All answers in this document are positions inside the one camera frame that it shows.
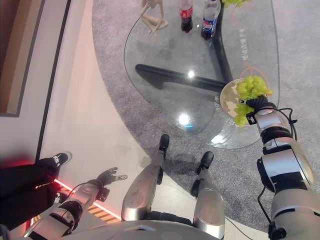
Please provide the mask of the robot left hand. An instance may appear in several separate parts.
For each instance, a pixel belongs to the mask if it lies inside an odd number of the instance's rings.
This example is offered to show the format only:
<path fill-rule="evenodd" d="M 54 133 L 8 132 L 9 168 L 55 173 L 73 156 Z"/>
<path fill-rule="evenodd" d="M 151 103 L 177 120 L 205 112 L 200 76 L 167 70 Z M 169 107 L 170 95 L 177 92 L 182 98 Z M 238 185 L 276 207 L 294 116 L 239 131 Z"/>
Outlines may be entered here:
<path fill-rule="evenodd" d="M 113 182 L 123 181 L 128 178 L 128 176 L 126 174 L 116 175 L 117 171 L 118 171 L 117 167 L 109 168 L 109 169 L 105 170 L 104 172 L 102 172 L 96 178 L 96 180 L 99 181 L 103 186 L 106 186 L 106 185 L 112 184 Z"/>

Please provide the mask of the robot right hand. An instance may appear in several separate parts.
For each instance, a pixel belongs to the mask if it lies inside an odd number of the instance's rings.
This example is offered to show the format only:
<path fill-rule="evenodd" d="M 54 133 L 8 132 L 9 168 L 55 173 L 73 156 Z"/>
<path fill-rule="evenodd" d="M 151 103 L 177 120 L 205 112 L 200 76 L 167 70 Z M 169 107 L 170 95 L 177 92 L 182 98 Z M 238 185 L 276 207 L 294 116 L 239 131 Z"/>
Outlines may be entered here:
<path fill-rule="evenodd" d="M 240 104 L 249 106 L 254 111 L 258 111 L 259 109 L 266 108 L 266 107 L 276 108 L 276 105 L 272 102 L 269 102 L 264 95 L 260 95 L 254 99 L 248 99 L 248 100 L 240 99 L 238 102 Z"/>

